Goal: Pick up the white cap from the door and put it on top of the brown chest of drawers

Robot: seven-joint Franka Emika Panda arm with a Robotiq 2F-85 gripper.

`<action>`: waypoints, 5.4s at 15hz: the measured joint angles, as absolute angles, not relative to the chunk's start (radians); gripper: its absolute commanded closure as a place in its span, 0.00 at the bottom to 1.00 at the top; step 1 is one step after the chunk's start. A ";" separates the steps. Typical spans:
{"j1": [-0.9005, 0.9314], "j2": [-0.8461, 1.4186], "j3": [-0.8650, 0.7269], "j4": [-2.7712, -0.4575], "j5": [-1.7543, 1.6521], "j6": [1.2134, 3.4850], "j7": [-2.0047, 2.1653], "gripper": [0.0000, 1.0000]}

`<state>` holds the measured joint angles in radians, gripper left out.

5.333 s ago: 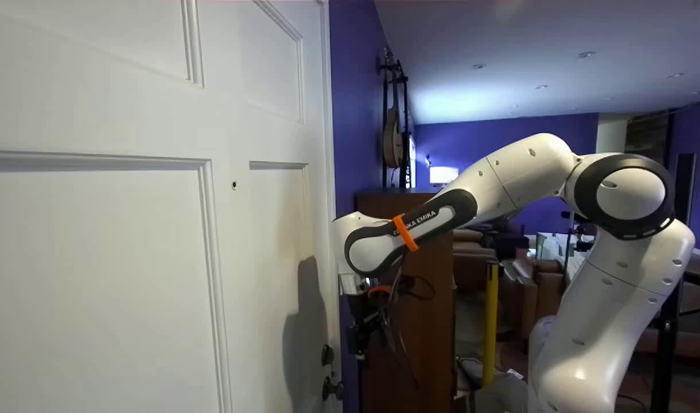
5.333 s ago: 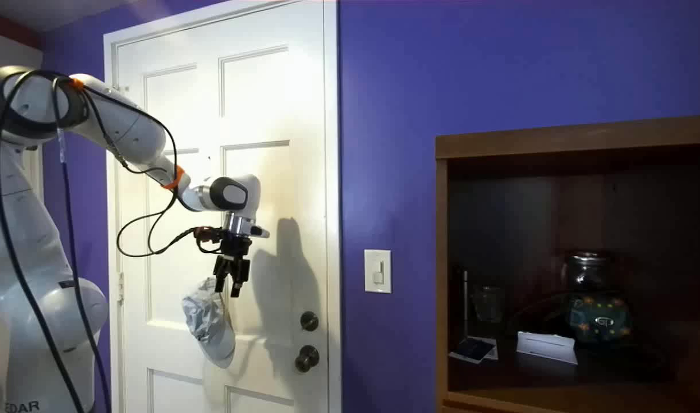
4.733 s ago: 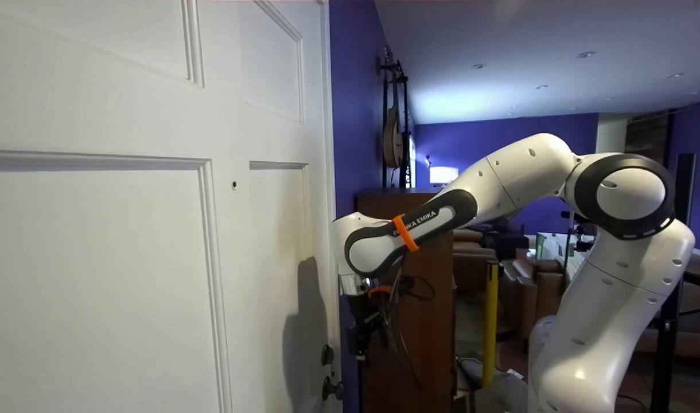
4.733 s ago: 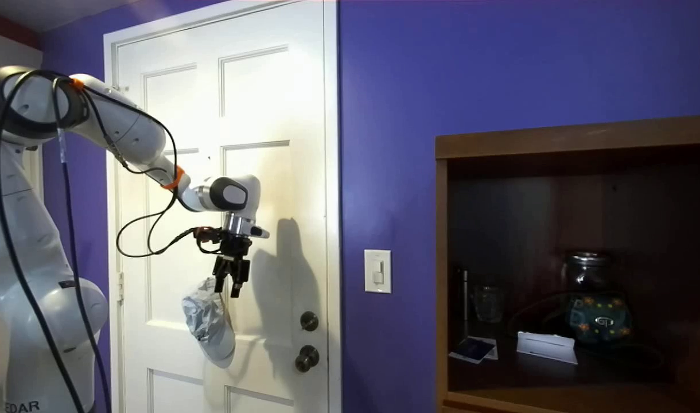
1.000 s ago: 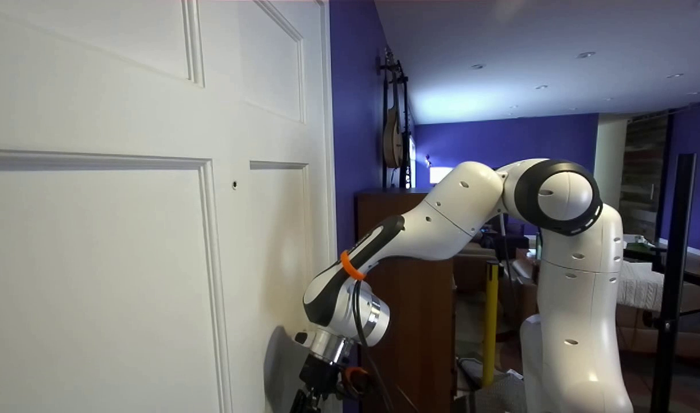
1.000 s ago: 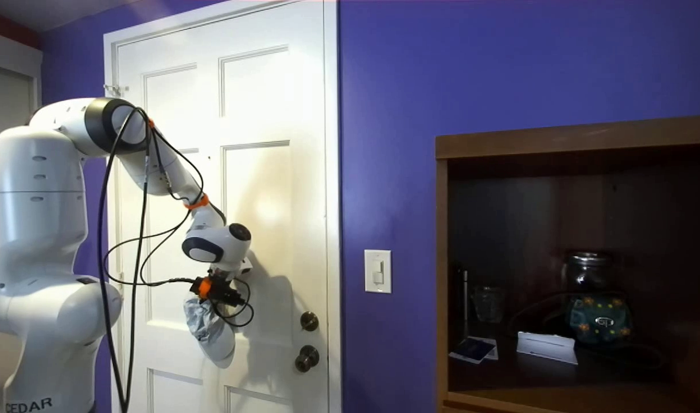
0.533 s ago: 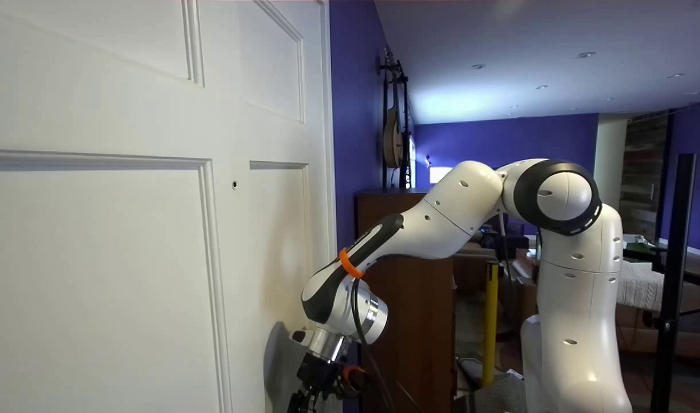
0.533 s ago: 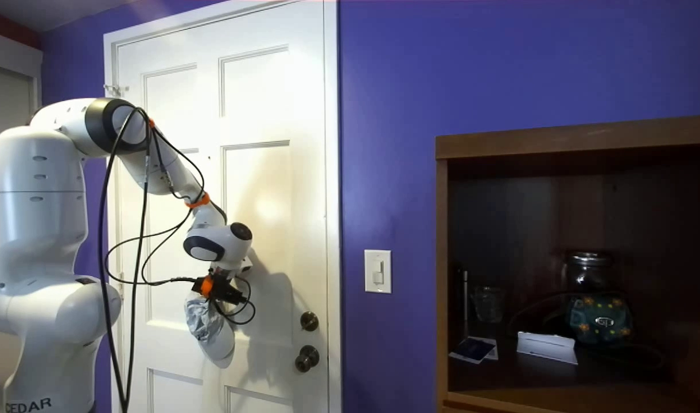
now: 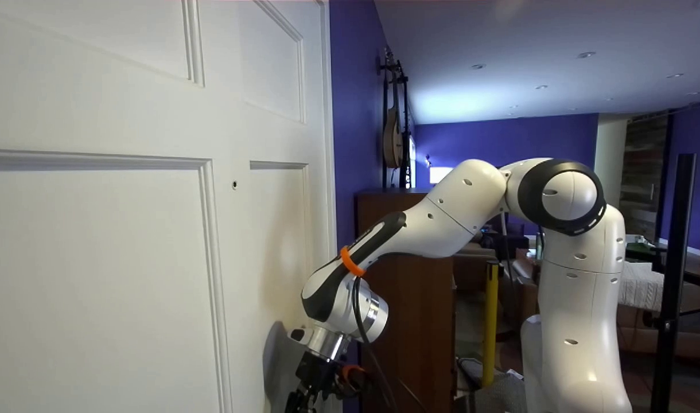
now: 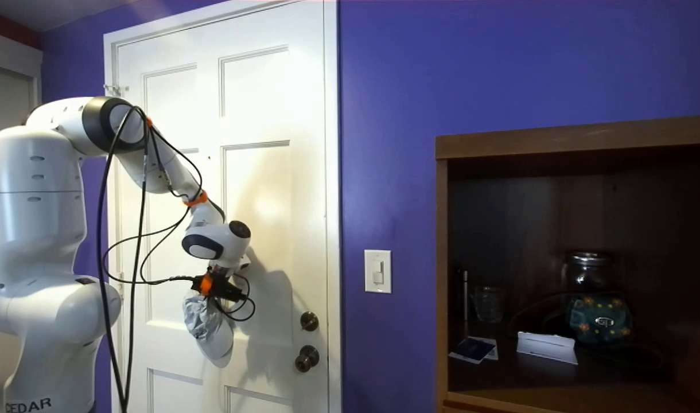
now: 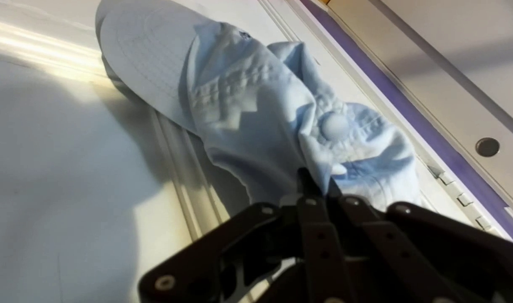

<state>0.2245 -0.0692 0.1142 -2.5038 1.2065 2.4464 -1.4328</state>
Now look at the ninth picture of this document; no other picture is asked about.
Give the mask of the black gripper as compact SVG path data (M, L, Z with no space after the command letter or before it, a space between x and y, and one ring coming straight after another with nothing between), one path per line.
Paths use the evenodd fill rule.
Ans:
M293 330L293 339L306 347L299 359L299 386L290 391L285 413L316 413L316 400L328 396L351 399L366 388L366 369L347 358L351 337L328 332Z

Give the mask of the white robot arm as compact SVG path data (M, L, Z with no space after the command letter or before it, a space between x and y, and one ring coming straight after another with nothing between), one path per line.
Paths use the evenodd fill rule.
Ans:
M471 157L420 202L393 210L322 264L300 305L316 322L308 355L336 359L343 339L374 341L389 303L366 279L389 254L444 259L497 218L538 238L538 311L524 322L524 400L530 413L634 413L618 341L625 218L583 162L525 157L497 166Z

